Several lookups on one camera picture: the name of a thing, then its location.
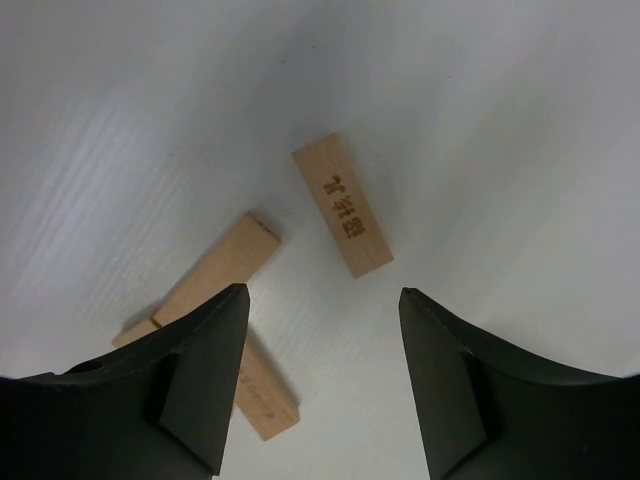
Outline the wood block seven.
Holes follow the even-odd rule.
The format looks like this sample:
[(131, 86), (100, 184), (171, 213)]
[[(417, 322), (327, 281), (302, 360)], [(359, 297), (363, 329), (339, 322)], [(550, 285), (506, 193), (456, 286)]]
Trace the wood block seven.
[(251, 331), (245, 340), (235, 404), (263, 441), (300, 421), (297, 400)]

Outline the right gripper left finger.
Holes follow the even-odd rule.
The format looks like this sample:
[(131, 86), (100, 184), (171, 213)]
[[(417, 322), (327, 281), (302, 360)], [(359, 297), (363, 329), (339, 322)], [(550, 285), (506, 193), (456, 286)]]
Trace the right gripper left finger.
[(62, 374), (1, 381), (5, 479), (210, 479), (224, 457), (250, 297), (233, 284)]

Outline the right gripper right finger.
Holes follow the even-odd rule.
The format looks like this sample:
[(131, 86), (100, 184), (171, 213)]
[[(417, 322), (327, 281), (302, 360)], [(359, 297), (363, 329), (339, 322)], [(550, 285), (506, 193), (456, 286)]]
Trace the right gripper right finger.
[(570, 367), (414, 288), (399, 317), (433, 479), (635, 479), (639, 379)]

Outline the wood block five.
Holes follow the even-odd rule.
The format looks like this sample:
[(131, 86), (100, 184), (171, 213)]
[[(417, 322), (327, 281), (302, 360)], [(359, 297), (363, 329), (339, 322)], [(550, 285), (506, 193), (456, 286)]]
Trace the wood block five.
[(341, 137), (329, 134), (293, 153), (295, 164), (354, 278), (394, 260)]

